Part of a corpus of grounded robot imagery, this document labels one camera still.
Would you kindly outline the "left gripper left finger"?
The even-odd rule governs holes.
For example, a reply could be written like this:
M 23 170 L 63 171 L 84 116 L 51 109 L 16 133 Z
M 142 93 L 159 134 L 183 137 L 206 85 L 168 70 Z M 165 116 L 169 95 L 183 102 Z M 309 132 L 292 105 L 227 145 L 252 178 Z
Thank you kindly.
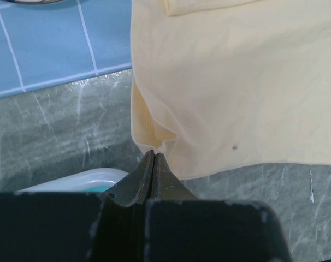
M 106 190 L 104 195 L 119 206 L 132 206 L 139 200 L 142 203 L 149 192 L 154 161 L 154 152 L 147 152 L 136 169 Z

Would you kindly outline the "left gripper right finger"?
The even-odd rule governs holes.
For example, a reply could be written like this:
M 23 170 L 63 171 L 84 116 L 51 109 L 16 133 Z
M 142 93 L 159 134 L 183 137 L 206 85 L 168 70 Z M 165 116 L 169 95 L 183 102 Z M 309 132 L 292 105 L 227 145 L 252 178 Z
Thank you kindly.
M 152 171 L 151 198 L 160 200 L 195 200 L 189 191 L 171 172 L 163 154 L 155 155 Z

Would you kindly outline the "cream yellow t shirt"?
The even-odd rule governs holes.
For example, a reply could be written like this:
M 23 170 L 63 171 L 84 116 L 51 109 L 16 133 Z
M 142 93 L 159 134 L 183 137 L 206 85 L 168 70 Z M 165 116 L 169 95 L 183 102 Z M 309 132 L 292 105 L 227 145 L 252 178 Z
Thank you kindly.
M 331 1 L 133 1 L 131 132 L 181 179 L 331 165 Z

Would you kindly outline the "blue checked placemat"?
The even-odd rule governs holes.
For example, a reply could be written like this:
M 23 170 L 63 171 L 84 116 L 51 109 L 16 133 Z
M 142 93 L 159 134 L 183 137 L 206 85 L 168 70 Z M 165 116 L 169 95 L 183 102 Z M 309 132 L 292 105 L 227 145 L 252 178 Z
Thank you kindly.
M 130 1 L 0 1 L 0 98 L 129 69 Z

